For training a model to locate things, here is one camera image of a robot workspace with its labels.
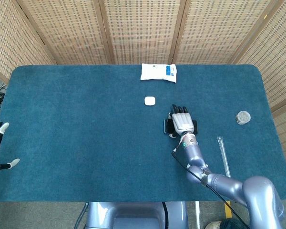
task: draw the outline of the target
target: black cable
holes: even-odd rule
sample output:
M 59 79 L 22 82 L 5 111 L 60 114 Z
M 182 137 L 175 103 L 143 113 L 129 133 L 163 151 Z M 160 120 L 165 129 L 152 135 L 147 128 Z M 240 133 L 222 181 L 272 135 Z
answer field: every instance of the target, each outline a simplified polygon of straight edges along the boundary
M 167 207 L 166 207 L 166 203 L 162 202 L 163 205 L 163 209 L 164 209 L 164 214 L 165 214 L 165 229 L 168 229 L 168 211 L 167 211 Z
M 176 157 L 175 155 L 175 150 L 172 152 L 172 156 L 175 158 L 175 160 L 182 166 L 182 168 L 184 168 L 187 172 L 189 172 L 190 174 L 192 174 L 195 178 L 197 178 L 199 181 L 202 181 L 200 177 L 198 177 L 196 174 L 194 174 L 191 170 L 189 170 L 187 167 L 185 167 L 180 160 Z M 242 220 L 242 218 L 240 218 L 240 216 L 233 210 L 233 208 L 227 203 L 227 201 L 225 201 L 225 199 L 218 193 L 216 192 L 211 186 L 209 186 L 208 184 L 205 184 L 205 186 L 207 188 L 209 188 L 212 192 L 214 192 L 227 206 L 228 208 L 230 208 L 230 210 L 234 213 L 234 215 L 243 223 L 243 225 L 249 229 L 248 225 Z
M 77 228 L 78 228 L 78 226 L 79 226 L 79 224 L 80 224 L 80 222 L 81 222 L 81 220 L 82 220 L 82 217 L 84 216 L 84 214 L 85 214 L 85 212 L 86 212 L 88 206 L 89 206 L 89 202 L 86 202 L 85 205 L 84 205 L 84 207 L 82 208 L 82 211 L 81 211 L 80 215 L 78 216 L 78 218 L 77 218 L 77 220 L 76 220 L 76 223 L 75 223 L 75 225 L 74 225 L 74 229 L 77 229 Z

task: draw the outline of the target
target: gray floor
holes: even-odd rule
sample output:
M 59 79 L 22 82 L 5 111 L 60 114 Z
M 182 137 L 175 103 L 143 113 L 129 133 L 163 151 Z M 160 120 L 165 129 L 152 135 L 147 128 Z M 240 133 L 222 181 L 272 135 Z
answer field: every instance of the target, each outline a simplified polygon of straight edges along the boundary
M 0 203 L 0 229 L 72 229 L 84 203 L 21 202 Z M 248 222 L 247 210 L 232 203 L 237 213 Z M 188 202 L 189 228 L 196 229 L 194 202 Z M 86 215 L 80 229 L 83 228 Z M 225 218 L 221 202 L 200 202 L 201 228 Z M 286 229 L 286 218 L 282 222 Z

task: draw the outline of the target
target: blue table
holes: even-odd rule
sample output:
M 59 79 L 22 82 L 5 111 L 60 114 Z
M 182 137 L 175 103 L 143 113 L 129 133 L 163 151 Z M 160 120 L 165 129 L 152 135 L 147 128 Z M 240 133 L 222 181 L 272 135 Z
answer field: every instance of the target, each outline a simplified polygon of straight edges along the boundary
M 163 133 L 172 104 L 198 121 L 209 168 L 271 179 L 286 198 L 286 162 L 260 72 L 252 65 L 178 65 L 177 83 L 140 81 L 140 65 L 47 65 L 14 70 L 0 121 L 9 122 L 0 163 L 0 201 L 218 200 L 191 184 Z M 144 98 L 154 96 L 155 106 Z M 246 110 L 251 121 L 238 125 Z

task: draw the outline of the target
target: small white object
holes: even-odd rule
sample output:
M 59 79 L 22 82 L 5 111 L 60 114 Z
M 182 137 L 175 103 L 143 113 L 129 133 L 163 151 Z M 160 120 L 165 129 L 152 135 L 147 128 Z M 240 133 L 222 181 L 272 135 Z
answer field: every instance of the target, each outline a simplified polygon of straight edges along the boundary
M 168 80 L 177 82 L 177 68 L 175 64 L 142 64 L 141 80 Z
M 147 106 L 153 106 L 153 105 L 156 104 L 156 98 L 153 97 L 153 96 L 147 96 L 147 97 L 145 97 L 145 99 L 144 99 L 144 103 L 145 103 L 145 105 L 147 105 Z
M 236 122 L 240 125 L 244 125 L 251 120 L 251 115 L 247 111 L 241 111 L 235 117 Z

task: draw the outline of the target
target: yellow tape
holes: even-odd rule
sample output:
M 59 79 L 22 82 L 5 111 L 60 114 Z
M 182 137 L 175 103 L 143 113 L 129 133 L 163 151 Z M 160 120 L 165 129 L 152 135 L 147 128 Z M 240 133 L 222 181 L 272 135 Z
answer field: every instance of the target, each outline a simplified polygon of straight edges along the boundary
M 224 205 L 225 205 L 225 217 L 226 218 L 232 218 L 232 212 L 231 212 L 230 208 L 226 204 L 224 204 Z

